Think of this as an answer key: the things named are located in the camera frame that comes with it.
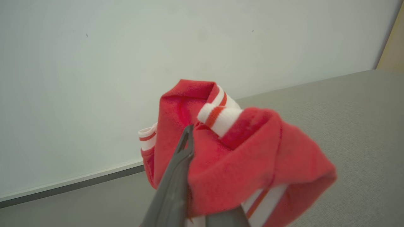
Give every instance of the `red jacket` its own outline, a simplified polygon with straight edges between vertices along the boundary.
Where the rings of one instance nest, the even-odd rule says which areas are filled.
[[[252,226],[285,226],[336,179],[317,144],[275,111],[242,110],[214,82],[180,80],[161,97],[158,124],[139,132],[154,188],[190,124],[189,216],[243,204]]]

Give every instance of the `gray floor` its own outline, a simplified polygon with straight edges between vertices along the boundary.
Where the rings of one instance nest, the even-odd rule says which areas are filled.
[[[404,75],[367,71],[238,100],[275,109],[318,142],[339,178],[292,227],[404,226]],[[0,209],[0,227],[133,227],[144,173]]]

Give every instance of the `white wall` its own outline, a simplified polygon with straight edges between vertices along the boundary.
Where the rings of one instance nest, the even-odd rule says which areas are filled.
[[[240,98],[371,69],[398,2],[2,0],[0,196],[141,161],[180,78]]]

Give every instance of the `wooden panel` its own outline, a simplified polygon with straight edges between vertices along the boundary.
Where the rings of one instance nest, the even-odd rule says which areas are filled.
[[[377,69],[404,73],[404,4],[401,5]]]

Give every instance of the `dark edge strip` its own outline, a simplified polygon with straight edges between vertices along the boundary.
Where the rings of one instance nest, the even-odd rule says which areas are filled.
[[[42,192],[38,192],[35,194],[26,195],[26,196],[18,197],[18,198],[11,199],[11,200],[2,201],[2,202],[0,202],[0,209],[4,208],[4,207],[8,207],[8,206],[13,206],[13,205],[17,205],[17,204],[21,204],[21,203],[25,203],[25,202],[29,202],[29,201],[33,201],[33,200],[38,200],[38,199],[42,199],[45,197],[49,197],[49,196],[53,196],[53,195],[57,195],[57,194],[61,194],[61,193],[65,193],[68,191],[74,191],[76,189],[96,185],[99,183],[118,179],[121,177],[126,177],[126,176],[129,176],[129,175],[132,175],[135,173],[139,173],[139,172],[143,172],[143,171],[145,171],[145,167],[143,165],[141,165],[141,166],[127,169],[127,170],[114,172],[114,173],[111,173],[111,174],[108,174],[105,176],[96,177],[96,178],[89,179],[86,181],[77,182],[77,183],[74,183],[71,185],[66,185],[66,186],[50,189],[47,191],[42,191]]]

